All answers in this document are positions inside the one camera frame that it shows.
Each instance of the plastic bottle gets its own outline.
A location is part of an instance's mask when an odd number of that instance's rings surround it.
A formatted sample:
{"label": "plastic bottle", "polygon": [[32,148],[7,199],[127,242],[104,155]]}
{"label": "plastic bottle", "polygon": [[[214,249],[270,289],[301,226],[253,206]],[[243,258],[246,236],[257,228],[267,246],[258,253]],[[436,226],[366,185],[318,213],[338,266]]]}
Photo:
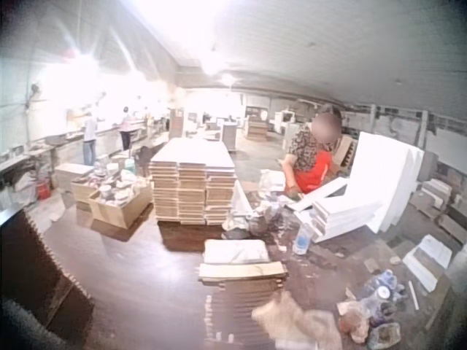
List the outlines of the plastic bottle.
{"label": "plastic bottle", "polygon": [[293,243],[292,250],[297,255],[305,255],[308,252],[309,245],[312,241],[311,228],[307,224],[301,224],[297,238]]}

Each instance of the white shirt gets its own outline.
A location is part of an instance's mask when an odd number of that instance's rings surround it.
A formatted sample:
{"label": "white shirt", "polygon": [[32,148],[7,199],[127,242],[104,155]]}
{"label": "white shirt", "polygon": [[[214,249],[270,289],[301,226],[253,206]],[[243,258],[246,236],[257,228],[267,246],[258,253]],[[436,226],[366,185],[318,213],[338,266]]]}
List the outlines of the white shirt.
{"label": "white shirt", "polygon": [[91,115],[85,121],[84,141],[92,141],[96,139],[97,117]]}

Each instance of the cloth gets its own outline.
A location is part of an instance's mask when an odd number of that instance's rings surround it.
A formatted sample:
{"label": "cloth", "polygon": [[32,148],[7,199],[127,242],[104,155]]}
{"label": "cloth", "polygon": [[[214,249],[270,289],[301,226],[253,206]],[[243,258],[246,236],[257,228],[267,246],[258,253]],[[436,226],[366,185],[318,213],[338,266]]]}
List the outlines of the cloth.
{"label": "cloth", "polygon": [[97,117],[93,114],[85,121],[84,141],[96,140]]}
{"label": "cloth", "polygon": [[[302,193],[310,193],[316,190],[323,183],[324,176],[328,172],[333,161],[332,154],[326,151],[317,151],[314,166],[308,171],[293,171],[297,185]],[[289,193],[289,188],[285,187],[285,192]]]}
{"label": "cloth", "polygon": [[122,119],[122,122],[120,124],[120,127],[118,128],[118,130],[120,132],[128,132],[128,131],[133,131],[134,130],[134,126],[132,125],[131,121],[133,120],[134,118],[129,115],[129,114],[126,114],[123,119]]}
{"label": "cloth", "polygon": [[127,149],[130,149],[131,132],[130,131],[121,131],[120,135],[122,136],[123,150],[126,151]]}
{"label": "cloth", "polygon": [[85,166],[94,166],[96,162],[96,140],[84,141],[82,144],[82,153]]}
{"label": "cloth", "polygon": [[321,144],[318,142],[307,124],[303,125],[296,132],[287,151],[290,155],[295,155],[297,161],[293,169],[297,171],[309,171],[316,163],[318,151],[332,151],[333,144]]}

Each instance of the ceiling light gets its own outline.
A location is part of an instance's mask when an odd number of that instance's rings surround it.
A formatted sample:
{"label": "ceiling light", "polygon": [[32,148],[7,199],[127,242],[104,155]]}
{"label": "ceiling light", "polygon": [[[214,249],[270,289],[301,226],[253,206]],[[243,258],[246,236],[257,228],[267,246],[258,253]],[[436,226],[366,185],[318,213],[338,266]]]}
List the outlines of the ceiling light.
{"label": "ceiling light", "polygon": [[201,67],[207,75],[214,75],[222,71],[225,64],[218,52],[209,51],[201,58]]}
{"label": "ceiling light", "polygon": [[231,74],[223,74],[220,82],[226,86],[231,87],[236,82],[236,79],[232,77]]}

